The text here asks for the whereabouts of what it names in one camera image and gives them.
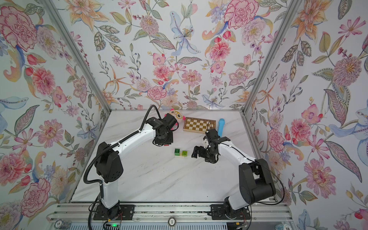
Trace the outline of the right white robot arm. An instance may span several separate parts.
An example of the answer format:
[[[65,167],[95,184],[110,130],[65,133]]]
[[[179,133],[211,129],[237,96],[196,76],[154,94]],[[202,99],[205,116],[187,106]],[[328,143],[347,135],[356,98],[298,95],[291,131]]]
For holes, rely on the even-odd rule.
[[[231,213],[276,194],[271,171],[266,160],[255,159],[237,148],[229,138],[220,137],[215,129],[205,132],[203,146],[195,146],[192,158],[203,158],[205,162],[215,164],[219,156],[238,167],[239,189],[225,198],[224,209]]]

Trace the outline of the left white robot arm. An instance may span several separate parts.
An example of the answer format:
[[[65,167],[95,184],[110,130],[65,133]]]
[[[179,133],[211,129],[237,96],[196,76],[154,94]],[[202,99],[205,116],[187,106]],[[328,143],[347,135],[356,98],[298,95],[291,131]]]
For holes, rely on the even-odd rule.
[[[122,176],[123,159],[140,145],[151,141],[157,147],[173,143],[175,116],[167,113],[163,118],[145,116],[141,127],[121,140],[99,145],[94,166],[100,176],[102,205],[111,209],[119,203],[117,181]]]

